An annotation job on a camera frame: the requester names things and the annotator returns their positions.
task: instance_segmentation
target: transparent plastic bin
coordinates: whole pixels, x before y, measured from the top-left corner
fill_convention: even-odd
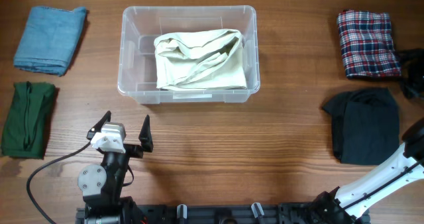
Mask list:
[[[169,32],[234,28],[243,34],[247,89],[164,91],[156,88],[155,38]],[[245,102],[260,87],[256,11],[248,5],[218,7],[128,7],[122,21],[118,91],[141,104]]]

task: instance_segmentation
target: folded garment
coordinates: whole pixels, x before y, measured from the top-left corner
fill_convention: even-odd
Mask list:
[[[48,83],[15,84],[15,94],[1,139],[3,155],[42,158],[44,126],[52,111],[55,87]]]
[[[15,67],[64,75],[80,39],[86,13],[84,7],[73,11],[33,7],[13,59]]]
[[[379,165],[399,147],[398,106],[386,88],[348,91],[323,106],[333,154],[343,164]]]
[[[337,17],[346,77],[400,77],[387,13],[343,11]]]
[[[246,88],[242,34],[238,30],[164,34],[154,40],[154,46],[157,88]]]

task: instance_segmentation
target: wooden table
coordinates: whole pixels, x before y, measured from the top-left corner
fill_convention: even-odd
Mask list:
[[[87,130],[111,110],[136,142],[149,114],[154,152],[131,160],[133,185],[123,196],[138,204],[263,204],[311,201],[373,167],[339,164],[331,152],[331,118],[320,106],[342,91],[389,87],[400,106],[401,134],[424,116],[395,82],[347,80],[336,17],[343,9],[389,12],[398,49],[424,47],[423,0],[0,0],[0,129],[14,82],[59,87],[44,160],[0,158],[0,223],[45,223],[25,184],[40,165],[86,143]],[[89,9],[88,26],[65,76],[13,67],[30,8]],[[121,19],[131,5],[252,5],[258,17],[261,88],[246,103],[139,105],[117,91]],[[73,223],[83,207],[77,176],[102,155],[89,148],[52,165],[32,182],[44,210]],[[397,191],[371,208],[373,224],[424,222],[424,182]]]

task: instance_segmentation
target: black cable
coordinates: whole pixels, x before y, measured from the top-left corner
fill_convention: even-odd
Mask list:
[[[134,181],[134,174],[132,173],[133,171],[131,170],[131,168],[130,168],[129,165],[128,165],[128,171],[131,173],[132,180],[129,183],[123,184],[122,187],[127,187],[127,186],[131,185],[133,183],[133,181]]]
[[[386,188],[387,186],[389,186],[390,184],[394,183],[396,180],[402,178],[403,176],[405,176],[406,174],[410,173],[414,168],[416,168],[418,165],[420,165],[421,163],[424,162],[424,158],[421,159],[420,161],[416,162],[413,166],[406,168],[403,172],[401,172],[399,175],[397,175],[396,177],[392,178],[389,182],[386,182],[383,186],[377,188],[376,190],[370,192],[369,194],[364,195],[362,198],[352,202],[351,204],[347,205],[346,207],[344,207],[343,209],[346,210],[368,198],[370,198],[372,195],[378,193],[379,191],[381,191],[382,189]]]
[[[35,176],[35,174],[37,174],[39,171],[43,170],[45,167],[48,167],[56,162],[62,161],[64,159],[67,159],[71,156],[74,156],[76,154],[78,154],[79,152],[85,150],[85,148],[87,148],[90,145],[90,142],[88,142],[85,146],[83,146],[82,148],[80,148],[79,150],[71,153],[71,154],[67,154],[61,158],[57,158],[53,161],[48,162],[47,164],[43,164],[42,166],[40,166],[39,168],[37,168],[28,178],[28,181],[26,181],[26,191],[28,192],[28,196],[32,201],[32,204],[34,204],[35,208],[37,208],[37,210],[41,213],[41,215],[43,215],[43,217],[50,223],[56,224],[39,206],[39,204],[35,201],[34,196],[32,196],[31,190],[30,190],[30,183],[32,178]]]

